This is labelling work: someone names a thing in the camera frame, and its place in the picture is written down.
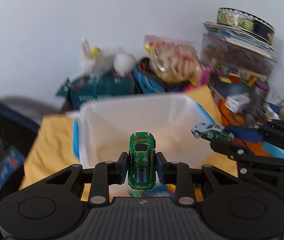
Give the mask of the white green toy car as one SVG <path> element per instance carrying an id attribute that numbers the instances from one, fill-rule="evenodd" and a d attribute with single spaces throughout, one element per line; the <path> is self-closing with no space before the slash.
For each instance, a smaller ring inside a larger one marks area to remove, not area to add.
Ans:
<path id="1" fill-rule="evenodd" d="M 235 139 L 233 133 L 226 127 L 219 124 L 206 124 L 205 122 L 193 126 L 191 133 L 195 138 L 202 138 L 207 141 L 221 140 L 233 142 Z"/>

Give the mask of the blue card box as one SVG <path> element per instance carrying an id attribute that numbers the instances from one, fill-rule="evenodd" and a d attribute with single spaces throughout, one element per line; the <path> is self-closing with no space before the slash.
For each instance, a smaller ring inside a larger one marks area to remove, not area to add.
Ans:
<path id="1" fill-rule="evenodd" d="M 274 158 L 284 159 L 284 150 L 269 142 L 263 142 L 263 151 Z"/>

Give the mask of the orange box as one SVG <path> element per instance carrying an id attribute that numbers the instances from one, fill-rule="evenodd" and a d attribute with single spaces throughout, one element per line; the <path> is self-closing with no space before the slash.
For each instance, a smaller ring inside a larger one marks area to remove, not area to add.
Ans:
<path id="1" fill-rule="evenodd" d="M 222 125 L 231 127 L 231 131 L 235 135 L 235 143 L 248 147 L 255 155 L 271 157 L 270 154 L 263 150 L 263 142 L 251 142 L 254 136 L 251 136 L 252 133 L 247 128 L 239 126 L 233 119 L 232 112 L 225 106 L 225 99 L 220 99 L 218 108 L 222 118 Z"/>

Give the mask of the white plastic storage bin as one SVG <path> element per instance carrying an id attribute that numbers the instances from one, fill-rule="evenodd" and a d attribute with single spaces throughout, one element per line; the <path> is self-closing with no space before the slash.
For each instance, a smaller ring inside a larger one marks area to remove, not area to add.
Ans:
<path id="1" fill-rule="evenodd" d="M 213 154 L 210 143 L 196 139 L 191 129 L 213 119 L 203 107 L 182 93 L 123 96 L 83 104 L 77 118 L 79 159 L 84 168 L 116 161 L 129 148 L 135 132 L 152 133 L 156 151 L 168 161 L 200 168 Z"/>

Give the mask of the yellow cloth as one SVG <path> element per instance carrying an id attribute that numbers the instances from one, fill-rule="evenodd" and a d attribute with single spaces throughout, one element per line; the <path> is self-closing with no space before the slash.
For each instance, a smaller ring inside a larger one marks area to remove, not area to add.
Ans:
<path id="1" fill-rule="evenodd" d="M 215 103 L 208 87 L 192 89 L 185 93 L 220 125 L 228 125 L 228 109 L 224 100 Z M 42 119 L 38 136 L 24 162 L 24 178 L 20 189 L 24 189 L 79 160 L 73 153 L 74 118 L 65 115 L 48 115 Z"/>

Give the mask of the clear toy box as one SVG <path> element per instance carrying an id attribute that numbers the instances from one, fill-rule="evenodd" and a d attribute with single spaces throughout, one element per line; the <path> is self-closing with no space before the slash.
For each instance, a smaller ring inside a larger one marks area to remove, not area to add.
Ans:
<path id="1" fill-rule="evenodd" d="M 274 68 L 273 61 L 212 34 L 203 35 L 200 60 L 218 80 L 245 87 L 267 81 Z"/>

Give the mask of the dark green box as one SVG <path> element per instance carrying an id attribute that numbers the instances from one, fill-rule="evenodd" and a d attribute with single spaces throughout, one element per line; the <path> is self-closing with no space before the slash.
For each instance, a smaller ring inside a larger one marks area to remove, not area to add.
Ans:
<path id="1" fill-rule="evenodd" d="M 120 77 L 109 73 L 102 77 L 80 76 L 73 81 L 66 79 L 56 92 L 56 96 L 66 99 L 73 108 L 78 109 L 88 101 L 104 100 L 134 93 L 135 81 L 133 77 Z"/>

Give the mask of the stack of books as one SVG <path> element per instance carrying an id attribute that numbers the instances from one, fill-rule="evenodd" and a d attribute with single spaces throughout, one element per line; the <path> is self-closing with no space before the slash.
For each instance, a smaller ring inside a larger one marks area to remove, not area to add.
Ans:
<path id="1" fill-rule="evenodd" d="M 203 25 L 206 28 L 207 33 L 214 38 L 276 62 L 276 58 L 273 56 L 273 53 L 275 53 L 276 50 L 264 38 L 245 29 L 228 25 L 212 22 L 203 22 Z"/>

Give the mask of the round tin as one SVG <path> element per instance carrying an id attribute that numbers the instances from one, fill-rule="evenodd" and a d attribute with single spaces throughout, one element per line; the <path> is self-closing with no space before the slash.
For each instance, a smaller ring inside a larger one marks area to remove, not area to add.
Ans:
<path id="1" fill-rule="evenodd" d="M 248 31 L 269 44 L 273 43 L 275 28 L 249 12 L 233 8 L 219 8 L 217 23 Z"/>

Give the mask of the white plush toy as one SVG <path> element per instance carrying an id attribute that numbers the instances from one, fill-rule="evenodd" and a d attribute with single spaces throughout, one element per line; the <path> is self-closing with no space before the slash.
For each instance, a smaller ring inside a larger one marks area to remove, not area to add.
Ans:
<path id="1" fill-rule="evenodd" d="M 133 71 L 137 61 L 121 47 L 91 47 L 86 38 L 81 41 L 80 67 L 89 77 L 102 77 L 112 71 L 125 76 Z"/>

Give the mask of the snack bag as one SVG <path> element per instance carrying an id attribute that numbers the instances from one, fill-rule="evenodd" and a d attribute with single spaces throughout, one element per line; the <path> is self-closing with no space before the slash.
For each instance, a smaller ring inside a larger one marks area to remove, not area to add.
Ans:
<path id="1" fill-rule="evenodd" d="M 149 54 L 150 67 L 162 81 L 190 81 L 199 85 L 203 68 L 191 43 L 146 35 L 144 47 Z"/>

